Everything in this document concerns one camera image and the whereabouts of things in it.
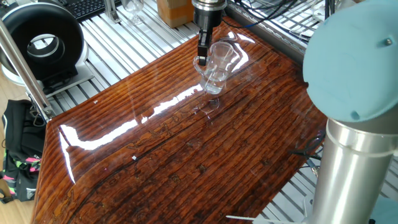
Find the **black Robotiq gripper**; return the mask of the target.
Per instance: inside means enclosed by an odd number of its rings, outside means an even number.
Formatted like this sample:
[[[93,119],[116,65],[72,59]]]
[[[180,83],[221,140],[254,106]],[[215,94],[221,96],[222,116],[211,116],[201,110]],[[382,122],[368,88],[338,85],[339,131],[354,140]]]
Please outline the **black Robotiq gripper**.
[[[223,10],[206,11],[199,8],[194,9],[193,22],[201,30],[198,35],[198,64],[205,66],[207,63],[208,50],[211,45],[213,28],[221,24]]]

